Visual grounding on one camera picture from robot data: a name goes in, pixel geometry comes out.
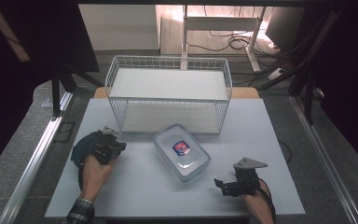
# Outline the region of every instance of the white wall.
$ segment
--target white wall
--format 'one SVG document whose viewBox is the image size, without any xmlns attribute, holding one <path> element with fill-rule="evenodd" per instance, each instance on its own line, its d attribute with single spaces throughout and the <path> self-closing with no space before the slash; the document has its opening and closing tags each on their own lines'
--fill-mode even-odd
<svg viewBox="0 0 358 224">
<path fill-rule="evenodd" d="M 159 49 L 158 7 L 79 5 L 79 8 L 94 50 Z"/>
</svg>

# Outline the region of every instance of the metal frame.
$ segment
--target metal frame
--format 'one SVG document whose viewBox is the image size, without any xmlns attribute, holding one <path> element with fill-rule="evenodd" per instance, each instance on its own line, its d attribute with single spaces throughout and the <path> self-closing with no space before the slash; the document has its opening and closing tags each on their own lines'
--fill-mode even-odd
<svg viewBox="0 0 358 224">
<path fill-rule="evenodd" d="M 353 224 L 358 224 L 358 208 L 354 199 L 352 198 L 348 188 L 345 186 L 342 181 L 339 173 L 331 161 L 322 140 L 320 139 L 315 127 L 307 123 L 307 118 L 303 115 L 303 106 L 299 101 L 298 97 L 290 96 L 293 107 L 295 108 L 298 117 L 304 127 L 307 136 L 309 137 L 313 148 L 324 168 L 327 177 L 329 178 L 331 185 L 333 186 L 334 191 L 336 192 L 342 207 L 344 208 L 345 213 L 348 216 L 348 219 Z"/>
<path fill-rule="evenodd" d="M 40 139 L 34 154 L 30 161 L 28 162 L 25 171 L 22 173 L 21 179 L 11 194 L 10 199 L 7 202 L 7 205 L 0 216 L 0 224 L 11 224 L 15 221 L 17 214 L 19 213 L 21 206 L 28 194 L 29 189 L 34 183 L 34 178 L 39 171 L 39 168 L 48 153 L 48 147 L 54 137 L 54 134 L 57 132 L 58 127 L 62 122 L 63 112 L 66 110 L 67 106 L 71 102 L 73 94 L 66 92 L 61 100 L 61 114 L 50 121 L 48 127 Z"/>
</svg>

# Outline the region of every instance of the wire basket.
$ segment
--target wire basket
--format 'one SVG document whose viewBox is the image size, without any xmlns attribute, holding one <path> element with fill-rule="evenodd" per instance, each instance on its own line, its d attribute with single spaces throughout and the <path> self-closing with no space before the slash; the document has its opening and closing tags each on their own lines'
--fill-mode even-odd
<svg viewBox="0 0 358 224">
<path fill-rule="evenodd" d="M 226 59 L 116 56 L 106 94 L 123 133 L 157 133 L 181 124 L 219 134 L 231 98 Z"/>
</svg>

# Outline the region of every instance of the strap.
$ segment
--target strap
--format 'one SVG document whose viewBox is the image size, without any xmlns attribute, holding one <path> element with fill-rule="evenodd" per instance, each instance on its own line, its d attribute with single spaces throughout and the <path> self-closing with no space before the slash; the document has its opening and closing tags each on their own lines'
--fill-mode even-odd
<svg viewBox="0 0 358 224">
<path fill-rule="evenodd" d="M 80 160 L 80 165 L 79 165 L 79 170 L 78 170 L 78 173 L 77 173 L 77 180 L 79 182 L 79 187 L 80 187 L 80 190 L 83 189 L 83 168 L 84 168 L 84 160 L 87 158 L 87 156 L 89 155 L 90 153 L 90 148 L 93 147 L 93 140 L 94 138 L 98 137 L 98 135 L 100 134 L 100 132 L 95 132 L 95 133 L 91 133 L 88 138 L 89 138 L 89 141 L 88 141 L 88 144 L 87 144 L 87 147 L 86 148 L 83 148 L 83 155 L 81 157 L 81 160 Z"/>
<path fill-rule="evenodd" d="M 266 185 L 268 191 L 269 191 L 269 186 L 266 184 L 266 182 L 264 182 L 263 179 L 259 178 L 261 181 L 263 181 L 263 183 Z M 276 220 L 276 213 L 275 213 L 275 206 L 274 204 L 272 203 L 272 195 L 271 195 L 271 191 L 269 191 L 269 195 L 260 187 L 258 186 L 257 188 L 257 191 L 259 191 L 263 196 L 264 198 L 266 199 L 267 201 L 267 204 L 268 204 L 268 207 L 271 211 L 271 215 L 272 215 L 272 220 L 274 221 L 275 223 L 275 220 Z"/>
</svg>

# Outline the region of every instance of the white tabletop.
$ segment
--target white tabletop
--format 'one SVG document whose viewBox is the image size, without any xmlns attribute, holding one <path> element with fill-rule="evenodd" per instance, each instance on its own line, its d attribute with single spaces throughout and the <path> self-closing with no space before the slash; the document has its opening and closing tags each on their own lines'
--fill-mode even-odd
<svg viewBox="0 0 358 224">
<path fill-rule="evenodd" d="M 118 126 L 107 99 L 91 99 L 75 144 L 107 125 Z M 96 217 L 238 217 L 248 216 L 240 198 L 223 196 L 213 179 L 235 181 L 233 163 L 243 157 L 262 161 L 256 169 L 272 193 L 277 215 L 304 214 L 269 115 L 261 99 L 231 100 L 220 135 L 194 137 L 210 154 L 206 170 L 181 183 L 153 146 L 153 134 L 119 134 L 127 148 L 95 201 Z M 46 217 L 66 217 L 80 193 L 77 167 L 70 156 Z"/>
</svg>

